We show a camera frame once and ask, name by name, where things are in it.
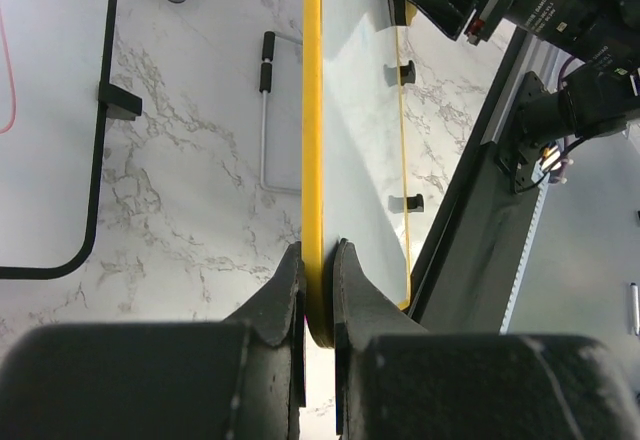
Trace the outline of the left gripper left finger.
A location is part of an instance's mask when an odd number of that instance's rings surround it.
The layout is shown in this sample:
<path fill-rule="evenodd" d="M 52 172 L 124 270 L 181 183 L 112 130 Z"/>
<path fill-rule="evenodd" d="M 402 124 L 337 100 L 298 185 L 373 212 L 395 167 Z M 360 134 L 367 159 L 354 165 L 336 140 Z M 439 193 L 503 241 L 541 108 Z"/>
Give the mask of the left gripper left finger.
<path fill-rule="evenodd" d="M 268 362 L 288 374 L 288 399 L 306 406 L 305 394 L 306 278 L 301 244 L 289 245 L 272 277 L 225 321 L 248 328 L 242 363 L 268 377 Z"/>

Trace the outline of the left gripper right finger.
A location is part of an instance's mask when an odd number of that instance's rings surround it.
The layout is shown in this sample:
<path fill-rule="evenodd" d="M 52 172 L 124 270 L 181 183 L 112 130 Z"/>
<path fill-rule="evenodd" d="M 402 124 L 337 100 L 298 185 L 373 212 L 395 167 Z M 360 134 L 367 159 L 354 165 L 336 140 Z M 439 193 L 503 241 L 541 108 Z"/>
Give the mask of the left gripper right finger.
<path fill-rule="evenodd" d="M 364 273 L 355 245 L 342 239 L 332 267 L 336 408 L 345 410 L 351 360 L 368 354 L 373 372 L 401 391 L 418 376 L 416 341 L 426 330 L 410 319 Z"/>

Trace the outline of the yellow framed whiteboard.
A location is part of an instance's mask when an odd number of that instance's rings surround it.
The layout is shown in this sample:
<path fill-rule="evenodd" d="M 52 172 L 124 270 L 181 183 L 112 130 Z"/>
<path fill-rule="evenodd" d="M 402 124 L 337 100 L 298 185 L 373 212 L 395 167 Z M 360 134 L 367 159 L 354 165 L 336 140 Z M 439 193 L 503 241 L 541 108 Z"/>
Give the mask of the yellow framed whiteboard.
<path fill-rule="evenodd" d="M 388 0 L 303 0 L 301 242 L 306 319 L 333 345 L 342 240 L 397 306 L 411 295 L 400 31 Z"/>

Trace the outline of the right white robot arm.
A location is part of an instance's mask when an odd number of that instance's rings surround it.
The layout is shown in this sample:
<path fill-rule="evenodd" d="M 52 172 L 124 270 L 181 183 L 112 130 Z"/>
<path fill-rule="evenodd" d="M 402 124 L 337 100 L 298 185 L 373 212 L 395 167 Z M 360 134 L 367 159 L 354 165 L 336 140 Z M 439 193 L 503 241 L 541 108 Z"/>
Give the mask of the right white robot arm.
<path fill-rule="evenodd" d="M 476 45 L 507 20 L 581 61 L 559 79 L 557 92 L 527 97 L 515 106 L 502 165 L 510 190 L 530 190 L 519 168 L 533 151 L 567 136 L 569 155 L 587 140 L 623 131 L 639 118 L 639 0 L 389 0 L 397 25 L 415 8 L 452 40 Z"/>

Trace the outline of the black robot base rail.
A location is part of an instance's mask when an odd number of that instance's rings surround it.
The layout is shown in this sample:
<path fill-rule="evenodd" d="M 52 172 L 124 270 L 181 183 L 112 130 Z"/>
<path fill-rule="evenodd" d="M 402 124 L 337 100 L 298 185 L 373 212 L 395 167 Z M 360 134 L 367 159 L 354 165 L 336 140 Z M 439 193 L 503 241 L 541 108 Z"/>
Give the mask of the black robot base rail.
<path fill-rule="evenodd" d="M 454 207 L 413 318 L 435 334 L 498 333 L 539 189 L 514 195 L 483 145 Z"/>

